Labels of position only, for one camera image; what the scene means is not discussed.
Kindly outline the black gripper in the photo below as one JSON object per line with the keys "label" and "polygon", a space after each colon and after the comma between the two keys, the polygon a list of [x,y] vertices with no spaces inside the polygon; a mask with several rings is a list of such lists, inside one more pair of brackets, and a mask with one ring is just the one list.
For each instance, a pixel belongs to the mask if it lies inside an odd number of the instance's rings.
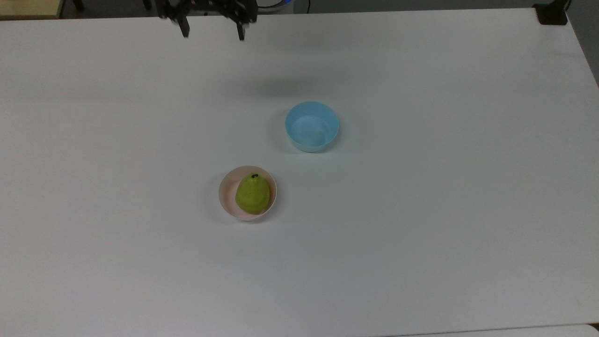
{"label": "black gripper", "polygon": [[176,22],[184,38],[189,37],[190,12],[216,12],[236,22],[240,41],[245,40],[246,24],[257,21],[256,0],[157,0],[156,9],[161,19]]}

